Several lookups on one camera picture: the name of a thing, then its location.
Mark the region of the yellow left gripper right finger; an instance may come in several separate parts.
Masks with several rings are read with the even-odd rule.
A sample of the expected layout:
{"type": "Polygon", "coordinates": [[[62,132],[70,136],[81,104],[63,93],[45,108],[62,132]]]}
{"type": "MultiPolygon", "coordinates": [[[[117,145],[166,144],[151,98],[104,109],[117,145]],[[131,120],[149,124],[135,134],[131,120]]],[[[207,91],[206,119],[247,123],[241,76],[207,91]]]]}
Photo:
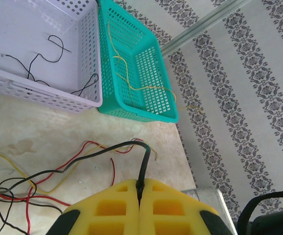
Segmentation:
{"type": "Polygon", "coordinates": [[[202,216],[210,209],[154,179],[146,179],[139,207],[139,235],[210,235],[202,216]]]}

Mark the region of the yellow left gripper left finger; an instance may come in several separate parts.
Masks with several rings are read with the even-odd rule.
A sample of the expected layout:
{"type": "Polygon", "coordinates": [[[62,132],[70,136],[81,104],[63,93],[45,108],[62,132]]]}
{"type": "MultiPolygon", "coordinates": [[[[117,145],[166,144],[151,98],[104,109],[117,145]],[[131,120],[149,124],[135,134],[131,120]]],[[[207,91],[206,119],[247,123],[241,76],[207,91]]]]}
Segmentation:
{"type": "Polygon", "coordinates": [[[136,180],[117,183],[66,208],[45,235],[138,235],[136,180]]]}

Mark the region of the teal plastic basket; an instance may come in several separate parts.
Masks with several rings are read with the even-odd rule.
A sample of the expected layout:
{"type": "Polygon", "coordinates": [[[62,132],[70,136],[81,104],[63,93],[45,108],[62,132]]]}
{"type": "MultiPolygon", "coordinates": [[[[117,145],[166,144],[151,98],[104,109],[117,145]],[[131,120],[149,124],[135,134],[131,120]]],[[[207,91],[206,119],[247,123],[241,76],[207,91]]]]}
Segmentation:
{"type": "Polygon", "coordinates": [[[113,0],[98,9],[102,114],[176,123],[178,110],[155,35],[113,0]]]}

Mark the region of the lavender plastic basket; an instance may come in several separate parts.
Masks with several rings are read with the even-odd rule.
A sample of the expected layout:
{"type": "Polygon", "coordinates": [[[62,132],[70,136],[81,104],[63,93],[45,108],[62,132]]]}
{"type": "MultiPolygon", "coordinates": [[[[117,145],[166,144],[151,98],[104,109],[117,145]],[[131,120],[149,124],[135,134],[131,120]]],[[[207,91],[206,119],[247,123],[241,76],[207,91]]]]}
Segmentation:
{"type": "Polygon", "coordinates": [[[96,0],[0,0],[0,94],[76,114],[101,106],[96,0]]]}

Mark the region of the aluminium side rail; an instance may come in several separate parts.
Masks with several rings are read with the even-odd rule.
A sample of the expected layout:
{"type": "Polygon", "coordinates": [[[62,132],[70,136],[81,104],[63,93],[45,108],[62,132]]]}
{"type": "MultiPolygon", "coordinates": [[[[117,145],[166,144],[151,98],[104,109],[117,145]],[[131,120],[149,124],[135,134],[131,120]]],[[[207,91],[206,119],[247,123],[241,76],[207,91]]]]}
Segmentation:
{"type": "Polygon", "coordinates": [[[210,209],[202,209],[198,212],[210,235],[238,235],[219,189],[195,188],[181,192],[210,207],[210,209]]]}

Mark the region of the aluminium frame post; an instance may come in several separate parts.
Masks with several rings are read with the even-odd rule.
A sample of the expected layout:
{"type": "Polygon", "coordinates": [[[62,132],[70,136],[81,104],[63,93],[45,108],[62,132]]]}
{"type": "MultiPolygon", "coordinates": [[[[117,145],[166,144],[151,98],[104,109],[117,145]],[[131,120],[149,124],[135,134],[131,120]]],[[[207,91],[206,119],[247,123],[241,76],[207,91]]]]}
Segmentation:
{"type": "Polygon", "coordinates": [[[170,40],[161,47],[162,56],[165,58],[172,52],[178,50],[183,45],[191,41],[194,37],[200,35],[204,31],[217,24],[223,18],[229,16],[251,0],[227,0],[225,3],[217,7],[215,10],[198,20],[189,28],[185,29],[175,38],[170,40]]]}

